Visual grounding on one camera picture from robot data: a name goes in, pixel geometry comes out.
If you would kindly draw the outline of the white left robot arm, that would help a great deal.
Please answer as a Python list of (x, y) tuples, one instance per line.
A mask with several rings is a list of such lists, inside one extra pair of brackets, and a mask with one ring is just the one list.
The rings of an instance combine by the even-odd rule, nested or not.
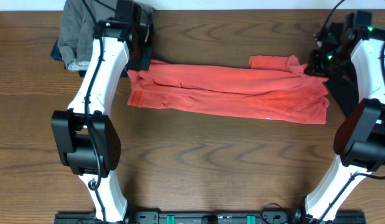
[(149, 68), (153, 28), (150, 22), (99, 21), (78, 93), (65, 111), (56, 110), (51, 118), (61, 163), (85, 184), (95, 205), (91, 223), (130, 220), (116, 172), (121, 140), (111, 122), (111, 108), (125, 68)]

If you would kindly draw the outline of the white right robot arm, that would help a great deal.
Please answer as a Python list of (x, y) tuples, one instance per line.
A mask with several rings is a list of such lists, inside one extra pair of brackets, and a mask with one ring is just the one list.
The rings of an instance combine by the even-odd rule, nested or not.
[(322, 46), (312, 52), (305, 72), (331, 81), (349, 72), (358, 97), (345, 104), (349, 112), (335, 134), (330, 168), (289, 221), (366, 223), (363, 212), (339, 208), (363, 179), (375, 179), (374, 172), (385, 166), (385, 29), (332, 24), (318, 41)]

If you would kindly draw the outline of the black garment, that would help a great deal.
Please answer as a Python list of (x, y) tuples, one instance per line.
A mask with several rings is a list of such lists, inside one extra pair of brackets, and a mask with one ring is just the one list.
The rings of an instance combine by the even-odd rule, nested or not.
[(351, 61), (356, 31), (351, 22), (333, 22), (321, 38), (321, 68), (328, 77), (325, 85), (344, 115), (349, 116), (359, 103), (356, 70)]

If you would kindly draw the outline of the orange soccer t-shirt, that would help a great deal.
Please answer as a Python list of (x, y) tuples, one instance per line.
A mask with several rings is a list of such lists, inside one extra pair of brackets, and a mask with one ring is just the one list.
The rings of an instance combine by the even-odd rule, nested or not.
[(130, 70), (130, 106), (176, 109), (240, 118), (324, 124), (328, 93), (324, 78), (304, 74), (295, 55), (255, 55), (249, 68), (169, 64)]

